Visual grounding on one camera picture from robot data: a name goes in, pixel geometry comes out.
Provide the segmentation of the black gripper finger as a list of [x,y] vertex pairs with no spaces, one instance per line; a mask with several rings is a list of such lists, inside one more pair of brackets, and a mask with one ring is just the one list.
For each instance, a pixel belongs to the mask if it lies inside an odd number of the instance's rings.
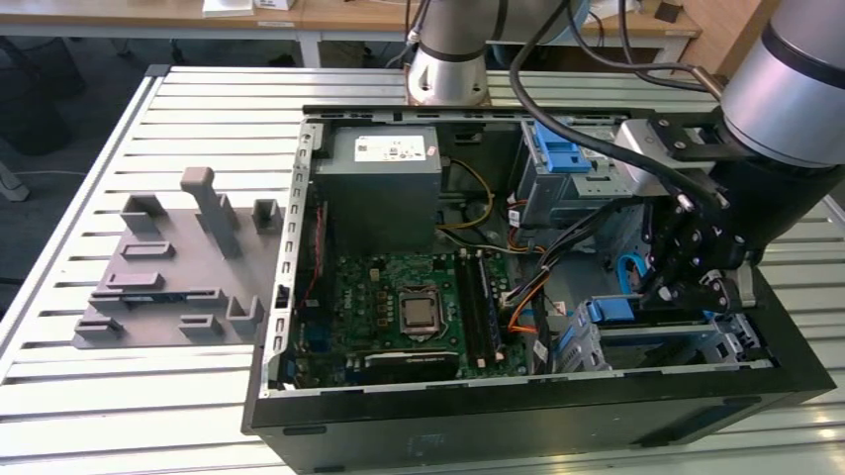
[[740,286],[729,275],[745,260],[745,244],[726,231],[700,224],[702,245],[693,258],[701,268],[701,289],[692,295],[689,311],[738,311],[742,307]]
[[649,245],[649,270],[641,278],[641,308],[690,308],[692,295],[701,289],[701,268],[693,263],[702,245],[697,215],[670,197],[646,201],[642,222],[644,243]]

